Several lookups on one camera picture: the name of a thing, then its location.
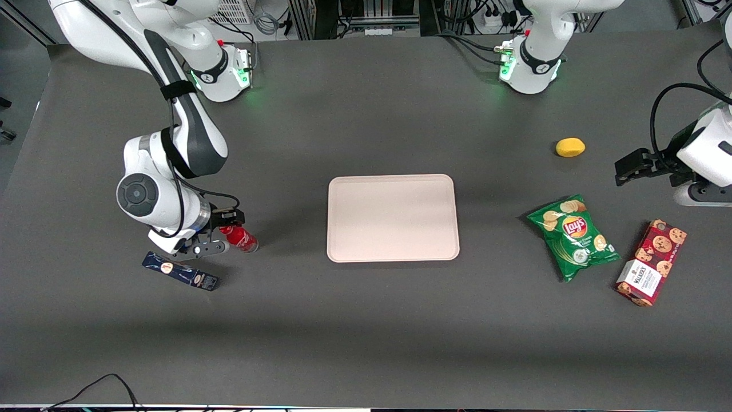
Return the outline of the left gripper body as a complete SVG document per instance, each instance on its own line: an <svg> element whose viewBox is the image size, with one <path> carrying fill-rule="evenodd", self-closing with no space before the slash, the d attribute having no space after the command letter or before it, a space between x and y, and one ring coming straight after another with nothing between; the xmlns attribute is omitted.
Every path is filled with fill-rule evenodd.
<svg viewBox="0 0 732 412"><path fill-rule="evenodd" d="M713 105L671 139L664 150L677 168L670 185L678 187L700 176L719 187L731 183L731 115L729 105Z"/></svg>

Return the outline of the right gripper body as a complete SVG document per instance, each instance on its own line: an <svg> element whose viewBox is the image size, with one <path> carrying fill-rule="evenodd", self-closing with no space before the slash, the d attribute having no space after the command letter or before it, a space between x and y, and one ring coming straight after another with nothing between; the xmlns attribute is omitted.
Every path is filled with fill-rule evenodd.
<svg viewBox="0 0 732 412"><path fill-rule="evenodd" d="M188 228L173 237L165 237L161 229L151 228L149 239L169 256L213 256L222 253L222 241L213 238L212 212L202 209Z"/></svg>

